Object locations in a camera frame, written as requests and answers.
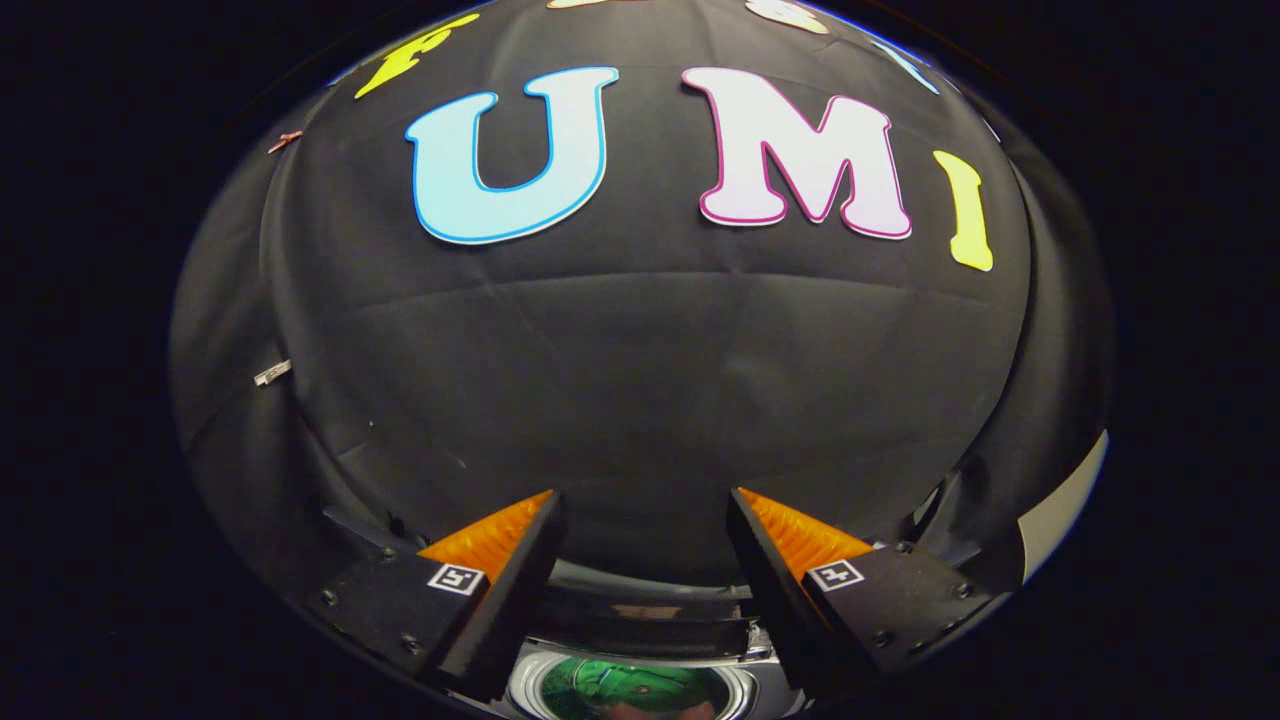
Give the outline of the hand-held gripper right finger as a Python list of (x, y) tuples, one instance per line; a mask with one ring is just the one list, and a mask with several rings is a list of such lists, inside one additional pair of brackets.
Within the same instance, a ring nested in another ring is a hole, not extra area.
[(915, 667), (996, 600), (913, 544), (877, 548), (742, 487), (726, 525), (788, 684), (819, 702)]

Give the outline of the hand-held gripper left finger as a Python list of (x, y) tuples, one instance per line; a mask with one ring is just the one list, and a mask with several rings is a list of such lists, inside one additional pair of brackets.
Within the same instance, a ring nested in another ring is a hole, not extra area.
[(426, 548), (328, 516), (371, 550), (305, 596), (310, 615), (398, 676), (499, 698), (564, 538), (563, 495), (541, 492)]

